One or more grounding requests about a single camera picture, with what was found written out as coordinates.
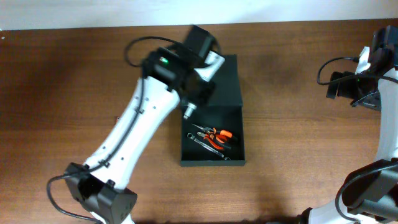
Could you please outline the silver ring wrench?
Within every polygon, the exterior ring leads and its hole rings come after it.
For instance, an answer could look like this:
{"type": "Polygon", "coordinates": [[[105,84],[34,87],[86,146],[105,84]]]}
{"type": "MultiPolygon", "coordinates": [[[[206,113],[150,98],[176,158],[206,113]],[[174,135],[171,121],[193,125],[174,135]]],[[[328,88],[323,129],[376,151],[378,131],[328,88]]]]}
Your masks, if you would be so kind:
{"type": "Polygon", "coordinates": [[[220,158],[224,159],[225,161],[230,160],[229,157],[225,156],[224,154],[222,154],[221,152],[217,151],[216,149],[213,149],[212,147],[210,147],[209,145],[205,144],[204,142],[198,140],[192,133],[188,133],[187,134],[187,138],[191,139],[192,141],[194,141],[195,143],[199,144],[201,147],[205,148],[206,150],[212,152],[213,154],[216,154],[217,156],[219,156],[220,158]]]}

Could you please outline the black box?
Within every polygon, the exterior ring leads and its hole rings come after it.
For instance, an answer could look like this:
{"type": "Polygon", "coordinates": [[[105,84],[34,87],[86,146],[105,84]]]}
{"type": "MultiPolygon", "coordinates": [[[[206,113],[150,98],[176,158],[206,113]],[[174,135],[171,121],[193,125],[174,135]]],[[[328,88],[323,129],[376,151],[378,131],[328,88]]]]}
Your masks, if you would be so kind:
{"type": "Polygon", "coordinates": [[[226,55],[224,64],[211,80],[215,83],[215,91],[208,104],[197,108],[188,119],[182,119],[180,165],[244,166],[243,98],[238,78],[238,56],[226,55]],[[208,141],[197,135],[199,126],[224,129],[236,138],[229,142],[231,149],[220,151],[224,158],[188,138],[191,133],[199,141],[208,144],[208,141]]]}

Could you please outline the red black cutting pliers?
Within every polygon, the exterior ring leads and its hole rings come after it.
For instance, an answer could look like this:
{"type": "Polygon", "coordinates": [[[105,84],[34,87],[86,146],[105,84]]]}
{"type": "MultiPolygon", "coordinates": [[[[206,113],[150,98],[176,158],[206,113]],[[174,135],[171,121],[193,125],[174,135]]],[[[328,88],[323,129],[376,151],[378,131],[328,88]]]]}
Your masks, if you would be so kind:
{"type": "Polygon", "coordinates": [[[203,132],[197,132],[197,135],[208,141],[217,150],[231,149],[231,146],[228,144],[229,138],[227,136],[203,132]]]}

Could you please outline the orange black long-nose pliers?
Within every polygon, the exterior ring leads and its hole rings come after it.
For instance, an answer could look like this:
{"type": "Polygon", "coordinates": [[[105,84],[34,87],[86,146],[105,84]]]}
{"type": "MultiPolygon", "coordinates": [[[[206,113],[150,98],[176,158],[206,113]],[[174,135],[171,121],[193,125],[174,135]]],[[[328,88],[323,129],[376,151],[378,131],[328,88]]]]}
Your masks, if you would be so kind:
{"type": "Polygon", "coordinates": [[[237,141],[238,140],[238,138],[235,135],[233,135],[230,131],[227,131],[224,129],[217,130],[216,128],[203,127],[203,126],[199,126],[199,125],[196,125],[193,123],[192,123],[192,125],[198,129],[200,129],[203,133],[215,135],[222,141],[237,141]]]}

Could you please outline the yellow black screwdriver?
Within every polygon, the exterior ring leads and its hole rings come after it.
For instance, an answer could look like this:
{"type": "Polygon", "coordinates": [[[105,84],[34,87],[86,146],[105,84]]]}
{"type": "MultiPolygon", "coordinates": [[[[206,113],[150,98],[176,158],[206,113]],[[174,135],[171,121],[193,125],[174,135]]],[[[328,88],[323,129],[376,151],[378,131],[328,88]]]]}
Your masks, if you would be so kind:
{"type": "Polygon", "coordinates": [[[183,119],[188,119],[191,117],[192,113],[197,109],[197,105],[193,103],[188,103],[187,108],[183,114],[183,119]]]}

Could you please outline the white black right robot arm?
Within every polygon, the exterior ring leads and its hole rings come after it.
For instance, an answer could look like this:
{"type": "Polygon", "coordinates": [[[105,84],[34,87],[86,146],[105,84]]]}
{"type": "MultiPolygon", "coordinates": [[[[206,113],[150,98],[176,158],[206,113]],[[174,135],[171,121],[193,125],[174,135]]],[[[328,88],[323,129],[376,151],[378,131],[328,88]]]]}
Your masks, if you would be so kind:
{"type": "Polygon", "coordinates": [[[333,72],[328,81],[318,75],[317,83],[327,87],[327,98],[379,113],[374,158],[346,176],[331,202],[307,208],[297,223],[397,222],[397,26],[375,31],[350,60],[354,71],[333,72]]]}

